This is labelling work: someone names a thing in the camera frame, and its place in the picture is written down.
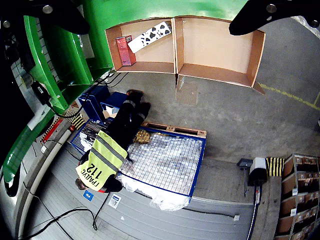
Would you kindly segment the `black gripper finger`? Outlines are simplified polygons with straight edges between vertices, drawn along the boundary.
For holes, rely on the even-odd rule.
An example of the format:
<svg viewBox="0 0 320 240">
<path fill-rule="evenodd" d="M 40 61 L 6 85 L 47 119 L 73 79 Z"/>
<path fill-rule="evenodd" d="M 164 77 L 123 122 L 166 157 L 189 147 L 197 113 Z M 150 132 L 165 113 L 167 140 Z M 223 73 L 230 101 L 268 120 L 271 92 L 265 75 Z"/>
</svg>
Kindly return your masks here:
<svg viewBox="0 0 320 240">
<path fill-rule="evenodd" d="M 229 25 L 234 36 L 246 35 L 276 20 L 302 16 L 312 28 L 320 25 L 318 0 L 249 0 Z"/>
<path fill-rule="evenodd" d="M 78 35 L 89 33 L 90 25 L 71 0 L 2 0 L 0 21 L 13 22 L 30 16 Z"/>
</svg>

